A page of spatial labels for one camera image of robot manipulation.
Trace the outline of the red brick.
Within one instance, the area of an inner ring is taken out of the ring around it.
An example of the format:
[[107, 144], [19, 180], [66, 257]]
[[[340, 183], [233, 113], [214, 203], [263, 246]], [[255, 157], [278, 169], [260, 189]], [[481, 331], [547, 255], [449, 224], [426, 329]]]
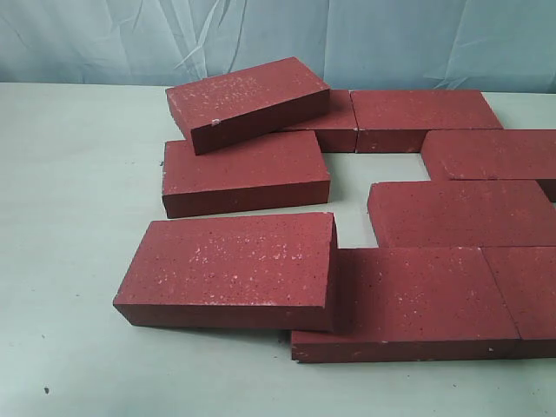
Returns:
[[330, 331], [337, 251], [326, 212], [152, 221], [113, 305], [143, 327]]
[[419, 153], [431, 130], [501, 129], [476, 89], [354, 90], [357, 153]]
[[343, 248], [334, 332], [291, 334], [300, 363], [503, 359], [519, 332], [480, 248]]
[[165, 143], [162, 204], [169, 219], [328, 201], [330, 174], [312, 131], [273, 133], [197, 156]]
[[330, 87], [291, 56], [166, 89], [169, 111], [204, 155], [329, 111]]
[[351, 94], [348, 89], [330, 90], [330, 109], [324, 116], [282, 128], [281, 132], [311, 130], [321, 152], [354, 153], [358, 137]]
[[555, 248], [484, 248], [520, 340], [512, 359], [555, 356]]

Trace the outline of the red brick top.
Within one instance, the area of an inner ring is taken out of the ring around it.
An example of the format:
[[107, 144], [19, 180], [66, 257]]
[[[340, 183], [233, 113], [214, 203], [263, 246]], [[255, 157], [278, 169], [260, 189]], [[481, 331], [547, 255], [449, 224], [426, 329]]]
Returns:
[[169, 111], [204, 155], [329, 111], [330, 87], [291, 56], [166, 89]]

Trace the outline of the red brick right second row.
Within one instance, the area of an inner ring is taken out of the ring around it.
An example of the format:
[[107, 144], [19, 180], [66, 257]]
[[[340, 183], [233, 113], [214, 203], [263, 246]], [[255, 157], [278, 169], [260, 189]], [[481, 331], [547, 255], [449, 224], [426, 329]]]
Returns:
[[433, 181], [534, 180], [555, 201], [553, 129], [430, 131], [421, 157]]

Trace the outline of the red brick right third row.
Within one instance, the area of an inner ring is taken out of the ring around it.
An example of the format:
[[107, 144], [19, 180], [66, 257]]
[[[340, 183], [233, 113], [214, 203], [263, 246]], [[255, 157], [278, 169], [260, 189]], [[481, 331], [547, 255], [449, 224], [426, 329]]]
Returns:
[[367, 208], [384, 248], [555, 244], [555, 208], [532, 180], [377, 182]]

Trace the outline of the white wrinkled backdrop cloth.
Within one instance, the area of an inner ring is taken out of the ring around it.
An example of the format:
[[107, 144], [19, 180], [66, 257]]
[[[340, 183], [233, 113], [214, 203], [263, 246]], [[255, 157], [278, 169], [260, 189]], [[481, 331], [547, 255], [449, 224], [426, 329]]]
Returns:
[[290, 56], [334, 88], [552, 93], [555, 4], [1, 4], [5, 82], [177, 85]]

